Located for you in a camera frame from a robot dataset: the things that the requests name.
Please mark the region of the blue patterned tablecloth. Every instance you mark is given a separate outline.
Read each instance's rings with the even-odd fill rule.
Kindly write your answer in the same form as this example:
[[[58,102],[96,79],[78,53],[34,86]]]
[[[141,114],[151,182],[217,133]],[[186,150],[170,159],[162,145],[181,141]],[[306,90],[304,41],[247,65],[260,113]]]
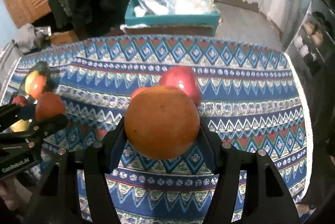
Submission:
[[[56,88],[70,126],[43,144],[38,179],[60,147],[84,149],[116,127],[139,87],[158,85],[173,66],[194,71],[208,128],[239,150],[264,150],[295,202],[309,186],[312,129],[309,109],[289,56],[267,47],[202,36],[99,37],[22,56],[1,89],[7,104],[22,76],[39,61],[60,71]],[[106,177],[122,223],[201,223],[218,177],[193,146],[172,160],[154,161],[126,145]]]

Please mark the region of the green glass plate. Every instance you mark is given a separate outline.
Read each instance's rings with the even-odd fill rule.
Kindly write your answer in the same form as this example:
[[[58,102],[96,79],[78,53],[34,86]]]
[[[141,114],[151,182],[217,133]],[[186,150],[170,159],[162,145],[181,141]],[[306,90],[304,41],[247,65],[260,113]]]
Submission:
[[[25,75],[18,74],[18,77],[22,76],[23,78],[19,82],[19,86],[18,86],[18,89],[16,91],[16,95],[24,96],[29,103],[36,103],[38,101],[38,99],[34,99],[30,95],[27,95],[25,93],[25,90],[24,90],[24,83],[25,83],[25,80],[26,80],[26,76],[34,70],[38,70],[40,75],[43,75],[43,76],[46,77],[46,85],[44,87],[44,90],[43,90],[42,94],[45,93],[45,92],[56,91],[56,88],[57,88],[57,86],[59,84],[59,80],[60,80],[60,71],[58,69],[50,68],[45,61],[37,62],[37,64],[34,65],[32,68],[30,68],[29,71],[27,72],[27,74],[25,74]]]

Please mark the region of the clear plastic bag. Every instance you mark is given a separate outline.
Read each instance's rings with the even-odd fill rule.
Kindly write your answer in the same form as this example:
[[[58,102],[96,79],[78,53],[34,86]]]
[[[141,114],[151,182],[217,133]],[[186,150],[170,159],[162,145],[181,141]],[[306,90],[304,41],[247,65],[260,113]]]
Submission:
[[[212,0],[169,0],[171,14],[203,15],[214,11]]]

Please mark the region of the brown cardboard box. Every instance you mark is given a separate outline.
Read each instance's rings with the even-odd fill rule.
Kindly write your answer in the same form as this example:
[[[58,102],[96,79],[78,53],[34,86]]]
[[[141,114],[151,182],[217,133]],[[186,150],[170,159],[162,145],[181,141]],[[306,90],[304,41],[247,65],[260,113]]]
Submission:
[[[125,27],[123,33],[128,35],[190,35],[214,36],[215,31],[210,26],[150,26],[141,28]]]

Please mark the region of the grey fabric storage bag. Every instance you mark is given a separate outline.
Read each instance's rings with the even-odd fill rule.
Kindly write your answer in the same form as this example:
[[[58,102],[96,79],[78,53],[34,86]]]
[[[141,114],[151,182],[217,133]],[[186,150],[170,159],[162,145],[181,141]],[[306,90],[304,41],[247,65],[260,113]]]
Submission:
[[[0,83],[1,89],[9,81],[11,73],[14,71],[14,67],[22,57],[22,53],[15,44],[14,40],[9,42],[3,51],[1,52],[1,65],[0,65]]]

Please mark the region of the grey clothes pile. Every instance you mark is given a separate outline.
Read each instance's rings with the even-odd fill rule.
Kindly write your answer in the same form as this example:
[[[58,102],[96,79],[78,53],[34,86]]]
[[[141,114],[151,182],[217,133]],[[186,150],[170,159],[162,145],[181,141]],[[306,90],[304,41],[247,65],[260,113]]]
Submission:
[[[28,54],[48,46],[51,35],[51,26],[34,27],[27,23],[18,30],[14,41],[23,54]]]

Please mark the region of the small orange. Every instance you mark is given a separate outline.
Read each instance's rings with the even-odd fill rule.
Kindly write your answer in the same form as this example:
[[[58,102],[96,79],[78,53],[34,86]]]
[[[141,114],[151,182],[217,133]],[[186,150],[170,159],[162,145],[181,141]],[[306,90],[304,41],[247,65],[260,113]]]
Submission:
[[[35,120],[40,122],[56,115],[64,115],[65,112],[66,108],[62,99],[52,92],[45,92],[38,98]]]

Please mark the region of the small orange tangerine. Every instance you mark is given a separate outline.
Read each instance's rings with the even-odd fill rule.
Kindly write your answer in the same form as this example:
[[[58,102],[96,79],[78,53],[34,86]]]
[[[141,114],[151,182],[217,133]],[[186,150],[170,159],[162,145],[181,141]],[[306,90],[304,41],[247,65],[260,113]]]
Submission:
[[[146,89],[147,87],[139,87],[138,89],[135,89],[135,91],[131,94],[131,100],[133,100],[139,93],[142,93]]]

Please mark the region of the teal storage bin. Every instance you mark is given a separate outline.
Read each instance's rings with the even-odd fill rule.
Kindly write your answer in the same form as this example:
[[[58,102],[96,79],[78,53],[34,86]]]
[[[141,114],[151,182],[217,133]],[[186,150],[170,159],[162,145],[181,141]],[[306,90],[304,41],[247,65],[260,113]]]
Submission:
[[[125,27],[141,28],[150,26],[210,26],[216,33],[216,29],[221,21],[221,15],[218,8],[214,5],[214,11],[203,15],[155,15],[152,13],[142,13],[138,0],[129,0],[125,12]]]

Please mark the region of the large orange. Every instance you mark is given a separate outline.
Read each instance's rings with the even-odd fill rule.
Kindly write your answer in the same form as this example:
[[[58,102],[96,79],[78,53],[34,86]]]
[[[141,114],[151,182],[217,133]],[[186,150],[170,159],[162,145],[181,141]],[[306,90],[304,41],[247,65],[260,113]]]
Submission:
[[[43,75],[36,76],[30,84],[28,94],[32,98],[38,99],[39,96],[42,94],[45,85],[46,85],[46,77]]]
[[[197,139],[200,118],[194,102],[180,89],[155,86],[138,93],[125,112],[125,132],[143,157],[176,158]]]

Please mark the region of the wooden drawer box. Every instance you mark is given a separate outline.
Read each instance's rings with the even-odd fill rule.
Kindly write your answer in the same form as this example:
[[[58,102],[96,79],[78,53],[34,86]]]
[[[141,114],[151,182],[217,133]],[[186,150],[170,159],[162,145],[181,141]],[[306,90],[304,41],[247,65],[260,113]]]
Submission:
[[[79,41],[74,30],[66,32],[56,32],[50,38],[50,42],[55,46],[73,44]]]

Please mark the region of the shoe rack with shoes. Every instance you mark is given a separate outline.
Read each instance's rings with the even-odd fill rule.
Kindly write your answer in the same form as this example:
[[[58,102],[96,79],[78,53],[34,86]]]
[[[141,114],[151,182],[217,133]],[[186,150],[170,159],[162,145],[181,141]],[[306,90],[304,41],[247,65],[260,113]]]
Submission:
[[[311,0],[285,53],[308,79],[334,60],[334,12],[323,0]]]

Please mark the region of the red apple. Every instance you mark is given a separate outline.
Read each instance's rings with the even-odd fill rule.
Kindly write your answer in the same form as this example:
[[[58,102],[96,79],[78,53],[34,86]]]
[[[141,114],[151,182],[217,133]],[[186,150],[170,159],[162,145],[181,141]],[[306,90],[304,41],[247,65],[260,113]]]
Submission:
[[[183,91],[198,107],[202,101],[202,96],[198,87],[198,80],[191,67],[174,66],[163,73],[159,85],[172,86]]]
[[[28,101],[24,96],[18,95],[18,96],[13,98],[12,103],[17,105],[17,106],[23,106],[24,107],[28,104]]]

